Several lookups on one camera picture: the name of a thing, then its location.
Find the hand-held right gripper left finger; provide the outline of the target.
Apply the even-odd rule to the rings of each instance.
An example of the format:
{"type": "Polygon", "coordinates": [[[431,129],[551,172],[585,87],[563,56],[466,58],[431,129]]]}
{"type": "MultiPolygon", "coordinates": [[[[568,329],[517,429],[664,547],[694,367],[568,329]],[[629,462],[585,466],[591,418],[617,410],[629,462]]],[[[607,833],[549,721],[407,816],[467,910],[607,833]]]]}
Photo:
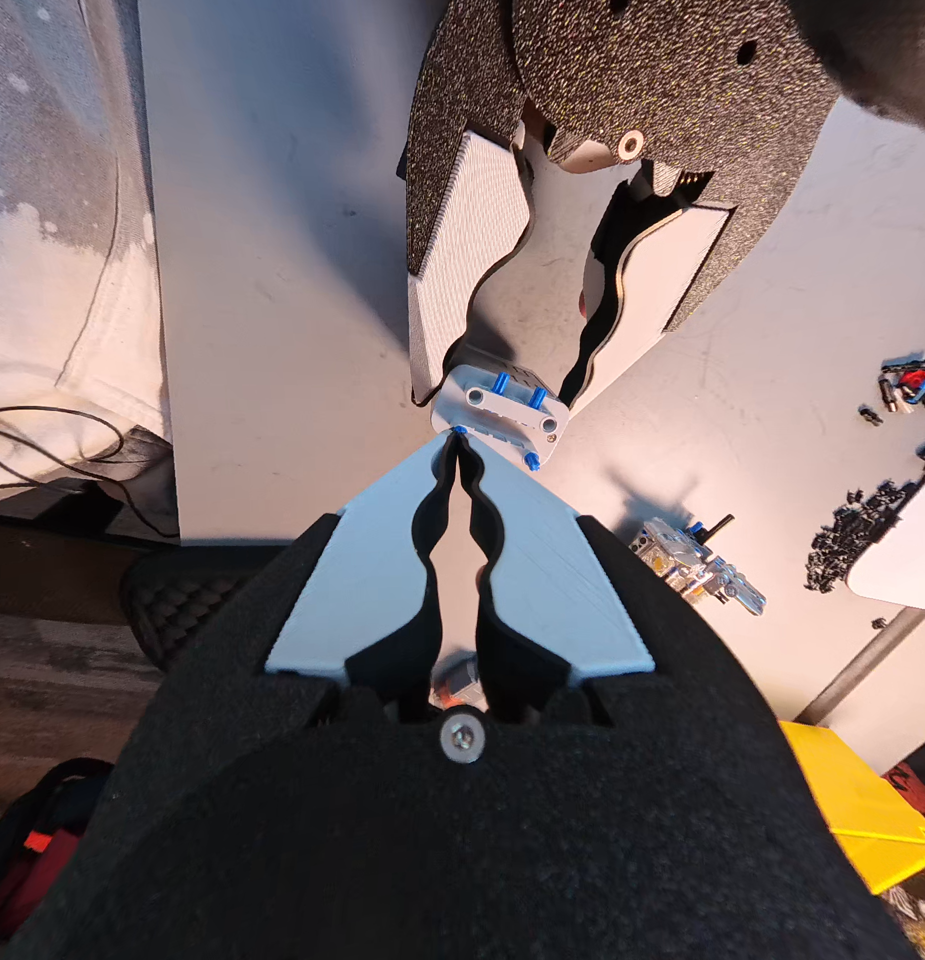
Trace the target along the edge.
{"type": "Polygon", "coordinates": [[[458,448],[441,433],[337,514],[311,579],[266,660],[426,710],[443,623],[431,561],[448,524],[458,448]]]}

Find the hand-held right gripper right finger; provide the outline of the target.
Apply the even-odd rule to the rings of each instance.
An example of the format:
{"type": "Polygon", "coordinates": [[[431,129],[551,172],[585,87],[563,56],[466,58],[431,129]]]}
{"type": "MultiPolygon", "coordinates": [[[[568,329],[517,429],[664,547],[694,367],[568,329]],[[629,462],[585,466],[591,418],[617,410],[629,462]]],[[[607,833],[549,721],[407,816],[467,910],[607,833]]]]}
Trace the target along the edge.
{"type": "Polygon", "coordinates": [[[542,710],[589,681],[653,672],[578,512],[475,436],[457,436],[456,462],[485,558],[476,651],[489,707],[542,710]]]}

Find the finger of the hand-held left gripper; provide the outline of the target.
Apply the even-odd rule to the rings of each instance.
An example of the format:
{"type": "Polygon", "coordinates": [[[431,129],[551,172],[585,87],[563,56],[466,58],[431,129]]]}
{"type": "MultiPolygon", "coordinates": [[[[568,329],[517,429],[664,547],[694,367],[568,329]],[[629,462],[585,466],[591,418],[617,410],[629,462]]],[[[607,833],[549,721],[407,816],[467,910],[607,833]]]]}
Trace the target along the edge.
{"type": "Polygon", "coordinates": [[[733,215],[677,202],[613,202],[586,258],[585,324],[559,398],[571,417],[660,342],[733,215]]]}
{"type": "Polygon", "coordinates": [[[514,150],[464,132],[421,266],[408,275],[414,405],[425,405],[440,388],[445,359],[467,332],[474,294],[516,251],[530,221],[530,196],[514,150]]]}

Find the grey transparent engine model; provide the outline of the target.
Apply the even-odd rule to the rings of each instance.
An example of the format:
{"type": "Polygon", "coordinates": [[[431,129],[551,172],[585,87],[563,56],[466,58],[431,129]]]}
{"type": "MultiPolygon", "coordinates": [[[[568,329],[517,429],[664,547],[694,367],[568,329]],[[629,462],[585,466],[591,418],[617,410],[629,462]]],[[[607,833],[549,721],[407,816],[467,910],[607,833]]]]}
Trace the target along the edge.
{"type": "Polygon", "coordinates": [[[642,524],[629,549],[688,604],[695,606],[706,597],[722,605],[736,601],[760,617],[765,596],[709,547],[709,541],[733,521],[730,513],[710,529],[702,522],[678,529],[655,517],[642,524]]]}

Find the grey battery box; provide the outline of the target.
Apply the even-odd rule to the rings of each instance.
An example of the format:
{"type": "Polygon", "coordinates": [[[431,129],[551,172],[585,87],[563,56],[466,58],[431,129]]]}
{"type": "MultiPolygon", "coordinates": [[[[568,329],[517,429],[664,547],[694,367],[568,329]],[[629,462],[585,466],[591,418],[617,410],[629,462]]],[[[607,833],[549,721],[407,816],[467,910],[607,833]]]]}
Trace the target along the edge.
{"type": "Polygon", "coordinates": [[[571,416],[565,403],[547,388],[549,395],[542,409],[530,409],[527,404],[536,387],[546,388],[535,374],[520,367],[494,361],[457,365],[434,396],[432,428],[441,433],[452,426],[465,426],[468,434],[527,472],[523,457],[534,451],[543,461],[542,468],[556,450],[571,416]],[[492,392],[500,371],[511,377],[505,395],[492,392]]]}

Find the pile of mixed building pieces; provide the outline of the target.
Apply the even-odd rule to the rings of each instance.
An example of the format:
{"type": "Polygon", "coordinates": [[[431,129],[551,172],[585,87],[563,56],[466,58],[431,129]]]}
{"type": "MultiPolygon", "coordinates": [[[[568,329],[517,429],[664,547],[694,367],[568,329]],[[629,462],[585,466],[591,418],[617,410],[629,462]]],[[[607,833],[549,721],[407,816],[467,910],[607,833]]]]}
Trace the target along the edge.
{"type": "Polygon", "coordinates": [[[925,460],[925,350],[865,358],[856,420],[925,460]]]}

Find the grey desk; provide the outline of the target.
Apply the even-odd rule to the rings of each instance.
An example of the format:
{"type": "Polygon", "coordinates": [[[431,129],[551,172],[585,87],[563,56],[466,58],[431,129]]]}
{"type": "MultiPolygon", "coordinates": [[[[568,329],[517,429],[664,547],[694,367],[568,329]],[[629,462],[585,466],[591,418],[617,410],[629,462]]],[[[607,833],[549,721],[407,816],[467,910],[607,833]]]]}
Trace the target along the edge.
{"type": "MultiPolygon", "coordinates": [[[[411,402],[397,177],[440,2],[141,2],[179,527],[274,544],[433,437],[411,402]]],[[[834,105],[792,198],[696,315],[569,424],[537,481],[629,537],[718,522],[767,598],[699,611],[796,717],[900,606],[805,588],[848,490],[919,472],[872,426],[925,351],[925,132],[834,105]]]]}

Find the pile of black links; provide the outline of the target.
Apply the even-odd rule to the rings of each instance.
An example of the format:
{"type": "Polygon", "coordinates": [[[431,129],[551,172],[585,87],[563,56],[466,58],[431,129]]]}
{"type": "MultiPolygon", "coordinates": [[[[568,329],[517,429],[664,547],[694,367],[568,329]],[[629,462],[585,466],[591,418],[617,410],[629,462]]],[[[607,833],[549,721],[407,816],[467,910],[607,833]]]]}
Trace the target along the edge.
{"type": "Polygon", "coordinates": [[[862,554],[895,526],[921,486],[917,481],[898,486],[887,480],[869,495],[861,488],[849,490],[833,510],[831,522],[812,539],[805,563],[806,590],[829,594],[837,582],[845,582],[862,554]]]}

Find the yellow plastic bin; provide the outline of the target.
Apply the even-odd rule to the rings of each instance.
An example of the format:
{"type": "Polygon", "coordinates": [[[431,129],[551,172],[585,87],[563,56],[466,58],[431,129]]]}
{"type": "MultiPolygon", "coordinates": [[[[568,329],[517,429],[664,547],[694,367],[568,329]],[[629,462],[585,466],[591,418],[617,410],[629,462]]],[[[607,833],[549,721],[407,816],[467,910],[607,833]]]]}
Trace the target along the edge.
{"type": "Polygon", "coordinates": [[[781,722],[829,831],[874,895],[925,870],[925,816],[832,730],[781,722]]]}

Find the red black backpack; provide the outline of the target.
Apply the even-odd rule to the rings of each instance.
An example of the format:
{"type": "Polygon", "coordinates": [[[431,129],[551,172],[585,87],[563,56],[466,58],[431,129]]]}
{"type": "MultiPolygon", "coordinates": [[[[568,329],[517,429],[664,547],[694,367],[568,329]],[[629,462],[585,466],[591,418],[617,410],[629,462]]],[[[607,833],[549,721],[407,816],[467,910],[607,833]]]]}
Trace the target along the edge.
{"type": "Polygon", "coordinates": [[[113,767],[96,758],[65,760],[0,816],[0,949],[72,858],[113,767]]]}

